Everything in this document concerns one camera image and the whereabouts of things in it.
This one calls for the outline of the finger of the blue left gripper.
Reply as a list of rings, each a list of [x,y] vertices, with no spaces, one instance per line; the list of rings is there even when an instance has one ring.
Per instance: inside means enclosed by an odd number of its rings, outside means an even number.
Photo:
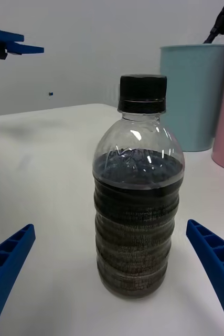
[[[24,36],[0,30],[0,42],[24,42]]]
[[[25,54],[43,54],[44,48],[22,45],[15,42],[0,42],[0,60],[5,60],[8,54],[25,55]]]

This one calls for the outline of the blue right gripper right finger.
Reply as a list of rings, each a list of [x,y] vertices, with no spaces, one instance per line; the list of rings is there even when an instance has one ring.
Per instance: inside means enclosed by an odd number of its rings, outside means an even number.
[[[193,219],[187,222],[186,236],[224,311],[224,240]]]

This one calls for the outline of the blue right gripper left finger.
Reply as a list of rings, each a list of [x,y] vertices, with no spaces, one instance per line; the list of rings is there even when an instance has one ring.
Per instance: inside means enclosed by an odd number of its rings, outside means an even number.
[[[0,244],[0,315],[35,239],[28,224]]]

